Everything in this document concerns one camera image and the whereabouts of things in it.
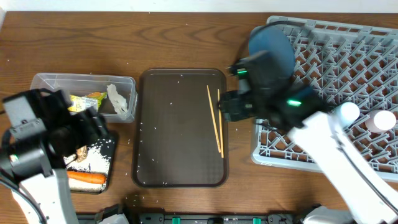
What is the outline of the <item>wooden chopstick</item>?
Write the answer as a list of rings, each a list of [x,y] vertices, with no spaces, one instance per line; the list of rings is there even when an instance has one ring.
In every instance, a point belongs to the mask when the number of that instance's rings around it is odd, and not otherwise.
[[[211,98],[210,88],[208,85],[206,86],[206,90],[207,90],[207,94],[208,94],[208,101],[209,101],[209,106],[210,106],[210,111],[211,111],[213,128],[214,128],[214,132],[215,132],[216,144],[217,144],[218,152],[221,153],[220,140],[219,140],[217,125],[216,125],[216,120],[215,120],[215,113],[214,113],[214,109],[213,109],[213,102],[212,102],[212,98]]]
[[[224,145],[223,145],[223,121],[222,114],[220,109],[220,89],[217,89],[218,92],[218,117],[219,117],[219,128],[220,128],[220,149],[221,149],[221,158],[224,159]]]

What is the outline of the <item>dark blue plate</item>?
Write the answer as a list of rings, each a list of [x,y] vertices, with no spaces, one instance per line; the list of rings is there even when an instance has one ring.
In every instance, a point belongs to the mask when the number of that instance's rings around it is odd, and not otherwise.
[[[266,27],[255,35],[260,28],[257,26],[250,33],[249,55],[254,55],[262,50],[270,52],[281,68],[283,76],[290,78],[295,67],[294,49],[290,40],[276,26]]]

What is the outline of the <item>light blue cup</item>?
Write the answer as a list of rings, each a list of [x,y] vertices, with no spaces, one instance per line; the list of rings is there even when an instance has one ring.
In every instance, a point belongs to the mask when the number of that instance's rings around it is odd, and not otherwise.
[[[359,118],[360,110],[355,103],[345,102],[337,106],[333,113],[338,118],[340,124],[343,127],[347,127],[353,124]]]

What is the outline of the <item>white napkin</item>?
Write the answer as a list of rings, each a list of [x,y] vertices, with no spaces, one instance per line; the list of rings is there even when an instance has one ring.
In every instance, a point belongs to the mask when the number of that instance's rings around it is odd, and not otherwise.
[[[114,107],[117,114],[122,115],[127,113],[127,101],[126,99],[117,92],[116,86],[110,84],[107,86],[108,98]]]

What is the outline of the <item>pink cup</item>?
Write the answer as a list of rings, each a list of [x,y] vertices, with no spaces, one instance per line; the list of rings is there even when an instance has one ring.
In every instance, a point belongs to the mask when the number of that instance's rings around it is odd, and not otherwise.
[[[383,133],[396,125],[395,115],[387,110],[375,110],[368,113],[369,118],[365,121],[367,129],[372,133]]]

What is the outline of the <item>yellow green snack wrapper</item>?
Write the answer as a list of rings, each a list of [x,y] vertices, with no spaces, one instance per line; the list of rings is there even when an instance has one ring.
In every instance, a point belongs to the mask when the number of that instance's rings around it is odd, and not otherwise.
[[[93,107],[98,111],[105,98],[107,98],[107,93],[105,92],[94,92],[85,96],[70,95],[70,101],[72,104],[68,110],[70,112],[78,113]]]

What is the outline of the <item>brown food clump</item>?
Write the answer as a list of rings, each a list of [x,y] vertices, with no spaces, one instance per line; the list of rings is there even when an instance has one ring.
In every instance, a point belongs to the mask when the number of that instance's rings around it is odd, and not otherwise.
[[[76,161],[77,162],[82,162],[87,158],[88,155],[88,150],[87,146],[83,146],[79,149],[76,150]]]

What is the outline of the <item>orange carrot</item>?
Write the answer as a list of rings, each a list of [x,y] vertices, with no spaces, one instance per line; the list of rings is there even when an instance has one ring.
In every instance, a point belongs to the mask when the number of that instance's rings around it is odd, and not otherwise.
[[[106,176],[103,174],[67,171],[67,175],[70,179],[75,179],[90,184],[104,184],[106,182]]]

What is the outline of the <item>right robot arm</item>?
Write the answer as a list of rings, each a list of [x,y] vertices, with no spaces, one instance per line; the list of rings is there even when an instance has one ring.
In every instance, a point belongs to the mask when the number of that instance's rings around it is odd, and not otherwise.
[[[229,70],[247,87],[221,95],[218,104],[227,121],[267,120],[316,162],[353,221],[397,223],[397,191],[364,160],[330,105],[311,86],[293,84],[266,50],[237,59]]]

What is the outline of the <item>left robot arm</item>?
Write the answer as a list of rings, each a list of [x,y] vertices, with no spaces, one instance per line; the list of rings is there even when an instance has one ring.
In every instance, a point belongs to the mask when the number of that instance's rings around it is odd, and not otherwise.
[[[71,114],[63,90],[34,89],[2,100],[11,127],[1,139],[1,184],[29,223],[78,223],[64,158],[109,136],[94,108]]]

